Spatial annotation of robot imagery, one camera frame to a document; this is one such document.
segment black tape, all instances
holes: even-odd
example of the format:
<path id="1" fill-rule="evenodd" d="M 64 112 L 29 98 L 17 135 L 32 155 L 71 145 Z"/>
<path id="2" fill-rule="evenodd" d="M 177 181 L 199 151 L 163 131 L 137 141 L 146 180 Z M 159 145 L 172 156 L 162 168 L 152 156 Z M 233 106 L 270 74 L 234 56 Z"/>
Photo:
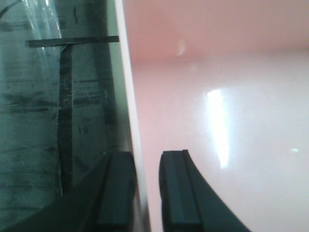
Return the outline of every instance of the black tape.
<path id="1" fill-rule="evenodd" d="M 61 166 L 62 191 L 72 187 L 72 44 L 66 45 L 60 54 L 58 149 Z"/>
<path id="2" fill-rule="evenodd" d="M 81 37 L 81 38 L 61 38 L 48 40 L 28 40 L 29 47 L 50 47 L 67 44 L 90 44 L 90 43 L 116 43 L 119 42 L 119 36 L 105 36 L 105 37 Z"/>

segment tape strip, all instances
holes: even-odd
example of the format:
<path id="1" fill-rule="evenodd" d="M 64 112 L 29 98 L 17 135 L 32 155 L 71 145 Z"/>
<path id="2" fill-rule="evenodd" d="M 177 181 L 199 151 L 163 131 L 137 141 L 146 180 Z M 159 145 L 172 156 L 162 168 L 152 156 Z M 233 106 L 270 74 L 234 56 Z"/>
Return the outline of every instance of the tape strip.
<path id="1" fill-rule="evenodd" d="M 81 37 L 81 38 L 61 38 L 48 40 L 28 40 L 26 45 L 29 47 L 50 47 L 67 44 L 90 44 L 90 43 L 116 43 L 119 42 L 119 36 L 105 37 Z"/>

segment glossy painted surface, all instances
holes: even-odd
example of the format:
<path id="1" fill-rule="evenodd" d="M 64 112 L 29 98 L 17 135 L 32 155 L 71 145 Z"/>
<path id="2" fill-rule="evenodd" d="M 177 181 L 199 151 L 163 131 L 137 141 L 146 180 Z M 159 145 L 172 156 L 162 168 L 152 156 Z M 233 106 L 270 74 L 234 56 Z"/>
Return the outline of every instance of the glossy painted surface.
<path id="1" fill-rule="evenodd" d="M 189 149 L 253 232 L 309 231 L 309 51 L 134 65 L 152 231 L 163 150 Z"/>
<path id="2" fill-rule="evenodd" d="M 134 63 L 309 46 L 307 0 L 124 0 Z"/>

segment glass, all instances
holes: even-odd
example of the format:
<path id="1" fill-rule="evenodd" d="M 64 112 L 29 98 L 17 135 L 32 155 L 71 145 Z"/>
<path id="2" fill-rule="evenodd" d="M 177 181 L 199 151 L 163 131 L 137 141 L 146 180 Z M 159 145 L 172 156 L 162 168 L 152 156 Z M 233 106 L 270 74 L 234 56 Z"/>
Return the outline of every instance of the glass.
<path id="1" fill-rule="evenodd" d="M 0 230 L 131 151 L 117 35 L 112 0 L 0 2 Z"/>

